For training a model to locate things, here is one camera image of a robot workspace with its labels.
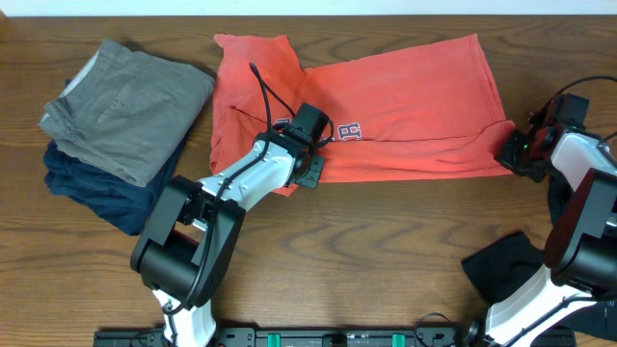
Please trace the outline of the black Sydrogen garment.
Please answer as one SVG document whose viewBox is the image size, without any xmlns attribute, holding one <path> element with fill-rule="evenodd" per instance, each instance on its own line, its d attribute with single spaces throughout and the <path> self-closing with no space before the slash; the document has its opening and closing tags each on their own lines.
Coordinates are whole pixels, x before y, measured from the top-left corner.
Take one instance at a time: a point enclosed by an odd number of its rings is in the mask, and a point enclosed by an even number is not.
<svg viewBox="0 0 617 347">
<path fill-rule="evenodd" d="M 604 233 L 616 241 L 608 228 Z M 524 233 L 516 232 L 465 258 L 462 266 L 471 283 L 490 307 L 512 295 L 543 263 L 544 249 L 536 249 Z M 488 309 L 482 318 L 471 324 L 468 334 L 470 342 L 489 346 L 482 340 Z"/>
</svg>

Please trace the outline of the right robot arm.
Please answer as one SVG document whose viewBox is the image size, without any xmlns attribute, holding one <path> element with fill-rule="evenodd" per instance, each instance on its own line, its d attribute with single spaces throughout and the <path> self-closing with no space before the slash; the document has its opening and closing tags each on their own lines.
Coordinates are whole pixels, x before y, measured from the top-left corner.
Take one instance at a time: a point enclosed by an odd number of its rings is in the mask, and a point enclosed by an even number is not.
<svg viewBox="0 0 617 347">
<path fill-rule="evenodd" d="M 574 192 L 547 239 L 543 265 L 489 307 L 482 335 L 489 346 L 528 346 L 571 313 L 616 298 L 616 241 L 604 233 L 616 215 L 616 160 L 605 141 L 543 126 L 517 149 L 511 166 L 522 164 L 553 170 Z"/>
</svg>

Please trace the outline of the red printed t-shirt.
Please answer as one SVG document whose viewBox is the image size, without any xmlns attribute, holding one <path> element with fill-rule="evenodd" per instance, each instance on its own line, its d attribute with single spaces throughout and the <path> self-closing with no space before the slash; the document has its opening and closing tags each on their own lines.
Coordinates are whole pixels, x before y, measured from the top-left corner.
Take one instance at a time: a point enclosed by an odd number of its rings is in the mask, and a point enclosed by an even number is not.
<svg viewBox="0 0 617 347">
<path fill-rule="evenodd" d="M 218 34 L 210 168 L 252 147 L 302 104 L 333 121 L 325 183 L 484 177 L 514 129 L 475 35 L 322 67 L 302 67 L 285 36 Z"/>
</svg>

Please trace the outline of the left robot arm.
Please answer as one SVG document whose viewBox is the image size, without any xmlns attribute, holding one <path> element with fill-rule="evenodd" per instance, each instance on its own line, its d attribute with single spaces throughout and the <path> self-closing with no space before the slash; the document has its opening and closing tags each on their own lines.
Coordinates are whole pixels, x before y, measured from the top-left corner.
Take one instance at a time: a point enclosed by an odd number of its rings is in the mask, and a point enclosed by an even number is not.
<svg viewBox="0 0 617 347">
<path fill-rule="evenodd" d="M 323 142 L 259 137 L 226 170 L 165 187 L 130 258 L 158 300 L 164 338 L 172 346 L 206 346 L 217 329 L 211 299 L 221 285 L 247 212 L 291 183 L 317 186 Z"/>
</svg>

